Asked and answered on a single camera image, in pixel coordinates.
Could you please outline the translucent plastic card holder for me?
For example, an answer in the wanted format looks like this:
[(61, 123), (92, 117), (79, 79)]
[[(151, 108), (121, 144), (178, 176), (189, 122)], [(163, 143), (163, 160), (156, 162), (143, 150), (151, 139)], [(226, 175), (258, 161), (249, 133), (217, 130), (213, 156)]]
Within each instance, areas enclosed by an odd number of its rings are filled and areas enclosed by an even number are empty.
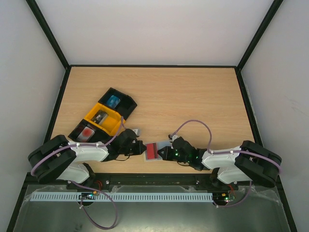
[(158, 154), (158, 151), (166, 146), (171, 147), (171, 142), (169, 140), (147, 143), (145, 150), (145, 161), (162, 160), (162, 157)]

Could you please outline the red striped card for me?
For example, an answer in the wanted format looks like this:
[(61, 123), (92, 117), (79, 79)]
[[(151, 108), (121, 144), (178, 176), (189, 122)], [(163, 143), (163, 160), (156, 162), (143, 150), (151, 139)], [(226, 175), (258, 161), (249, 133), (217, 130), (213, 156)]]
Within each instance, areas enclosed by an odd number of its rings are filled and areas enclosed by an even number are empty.
[(149, 143), (147, 146), (147, 161), (161, 160), (162, 158), (158, 155), (157, 143)]

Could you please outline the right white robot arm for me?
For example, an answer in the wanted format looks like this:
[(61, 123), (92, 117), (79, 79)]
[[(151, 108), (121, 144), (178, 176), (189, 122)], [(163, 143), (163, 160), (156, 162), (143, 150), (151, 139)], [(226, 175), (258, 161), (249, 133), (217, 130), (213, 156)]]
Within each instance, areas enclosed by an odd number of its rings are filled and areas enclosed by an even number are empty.
[(252, 141), (243, 141), (230, 149), (194, 148), (182, 137), (175, 136), (171, 145), (157, 151), (166, 161), (187, 163), (197, 171), (213, 170), (211, 185), (222, 189), (234, 182), (251, 181), (266, 188), (276, 185), (282, 158)]

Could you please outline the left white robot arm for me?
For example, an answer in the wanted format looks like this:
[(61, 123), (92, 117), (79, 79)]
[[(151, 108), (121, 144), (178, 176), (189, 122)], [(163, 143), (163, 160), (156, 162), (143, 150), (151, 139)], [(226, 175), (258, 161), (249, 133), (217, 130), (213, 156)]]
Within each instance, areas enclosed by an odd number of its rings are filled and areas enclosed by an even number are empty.
[(81, 184), (93, 173), (88, 161), (107, 162), (120, 155), (131, 157), (146, 151), (146, 145), (137, 139), (137, 132), (126, 129), (106, 143), (74, 142), (58, 135), (29, 154), (30, 173), (40, 184), (55, 180)]

